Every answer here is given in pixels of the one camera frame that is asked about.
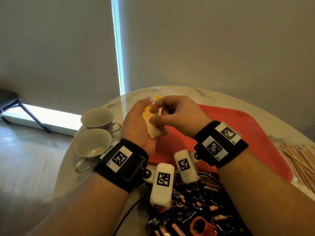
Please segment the wrist strap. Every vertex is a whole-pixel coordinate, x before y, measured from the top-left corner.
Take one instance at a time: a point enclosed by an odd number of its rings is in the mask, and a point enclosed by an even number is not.
[[[141,147],[122,139],[105,152],[94,168],[94,172],[116,186],[128,191],[143,183],[142,170],[147,166],[149,156]]]
[[[228,130],[231,136],[224,136],[224,130]],[[212,121],[195,135],[198,144],[194,147],[197,154],[210,166],[220,168],[241,154],[249,145],[241,139],[241,136],[225,123]]]

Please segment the marble tabletop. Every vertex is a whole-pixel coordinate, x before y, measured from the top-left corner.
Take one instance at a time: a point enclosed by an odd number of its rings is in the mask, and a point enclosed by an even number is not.
[[[254,117],[274,144],[308,144],[315,146],[310,139],[274,115],[229,95],[201,88],[160,86],[140,89],[113,99],[105,104],[103,108],[111,109],[115,113],[114,122],[122,124],[128,111],[138,100],[144,99],[147,96],[150,96],[151,99],[155,99],[156,95],[187,95],[198,104],[240,110]],[[83,131],[86,131],[84,126],[79,129],[76,135]],[[113,142],[119,140],[120,131],[114,133],[112,136]],[[75,168],[79,160],[80,159],[74,155],[69,147],[59,169],[53,195],[53,206],[58,205],[59,202],[68,197],[89,177],[90,174],[92,174],[92,170],[88,170],[81,174],[76,172]],[[148,187],[144,185],[133,190],[122,215],[127,212],[136,200],[146,194],[150,194],[150,192]],[[143,204],[136,206],[126,218],[117,235],[126,235],[125,233],[129,232],[129,235],[147,236],[149,234],[145,228],[145,225],[148,222],[147,208],[148,207]]]

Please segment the cup handle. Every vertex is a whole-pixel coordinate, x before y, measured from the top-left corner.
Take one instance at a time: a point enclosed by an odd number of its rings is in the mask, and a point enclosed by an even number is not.
[[[119,131],[119,130],[121,129],[121,125],[120,125],[120,123],[113,122],[113,123],[112,123],[112,126],[114,126],[115,124],[117,124],[117,125],[119,126],[119,129],[117,129],[117,130],[113,131],[113,132],[112,132],[112,134],[113,134],[114,132]]]
[[[79,162],[77,163],[77,166],[76,166],[76,172],[77,172],[77,173],[82,173],[82,172],[85,172],[85,171],[91,169],[91,166],[88,166],[86,169],[80,170],[80,166],[81,166],[81,164],[84,163],[84,162],[86,162],[86,159],[81,160],[81,161],[79,161]]]

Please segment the chair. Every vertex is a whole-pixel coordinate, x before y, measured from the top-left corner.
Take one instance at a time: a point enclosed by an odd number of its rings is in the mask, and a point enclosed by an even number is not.
[[[37,122],[45,132],[50,133],[51,131],[42,124],[19,100],[19,96],[12,91],[0,89],[0,115],[10,108],[21,107],[35,122]],[[11,124],[3,115],[0,117],[6,124]]]

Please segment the wooden floor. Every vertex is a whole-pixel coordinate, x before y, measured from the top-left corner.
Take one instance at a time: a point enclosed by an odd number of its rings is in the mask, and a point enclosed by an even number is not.
[[[0,122],[0,235],[25,235],[51,211],[73,137]]]

